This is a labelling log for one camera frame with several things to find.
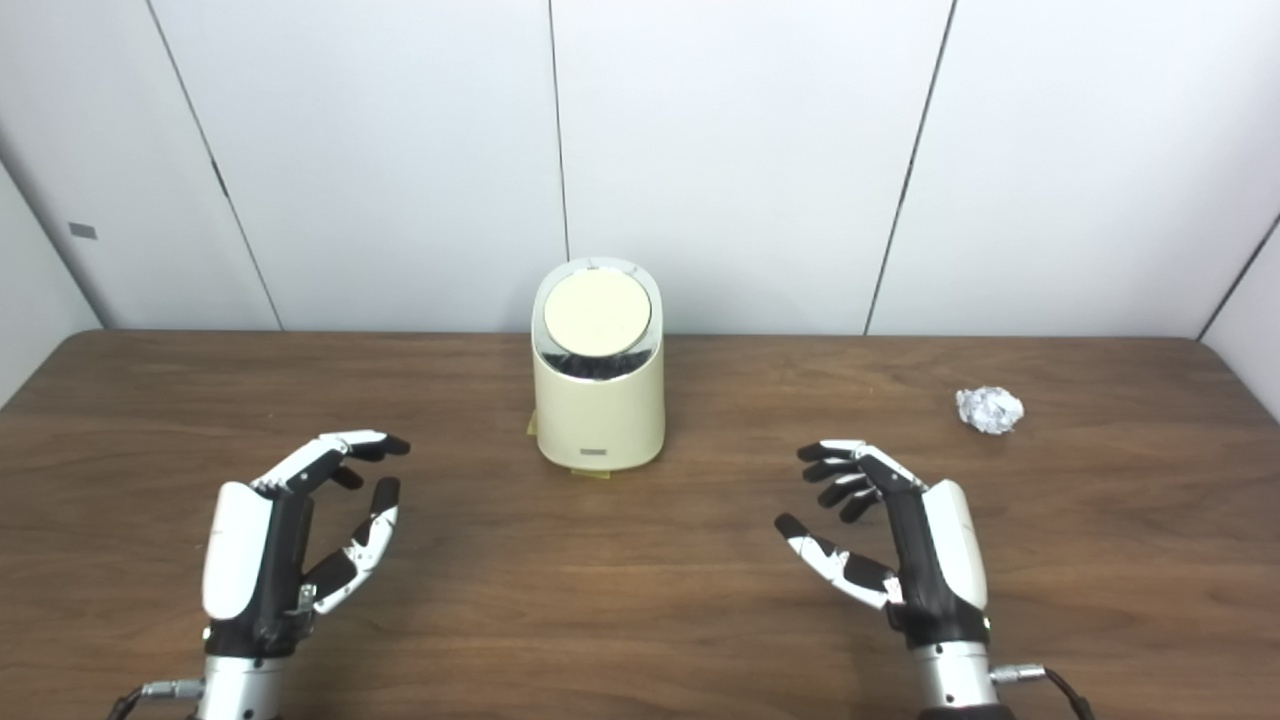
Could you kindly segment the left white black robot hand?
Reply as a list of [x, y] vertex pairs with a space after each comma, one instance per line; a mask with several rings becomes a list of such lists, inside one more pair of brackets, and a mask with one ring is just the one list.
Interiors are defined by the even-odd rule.
[[410, 454], [408, 441], [372, 429], [316, 436], [250, 482], [218, 492], [202, 575], [209, 656], [284, 659], [315, 619], [346, 602], [383, 560], [398, 520], [401, 482], [381, 478], [349, 542], [305, 568], [314, 492], [328, 482], [358, 489], [349, 460]]

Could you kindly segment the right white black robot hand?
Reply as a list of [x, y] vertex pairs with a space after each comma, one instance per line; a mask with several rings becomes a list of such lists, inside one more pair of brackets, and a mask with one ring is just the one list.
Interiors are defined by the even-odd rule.
[[896, 568], [840, 548], [783, 512], [774, 528], [790, 548], [838, 592], [881, 611], [909, 650], [989, 643], [987, 580], [980, 547], [959, 483], [928, 484], [861, 439], [820, 439], [796, 452], [803, 479], [824, 483], [823, 509], [846, 524], [886, 510]]

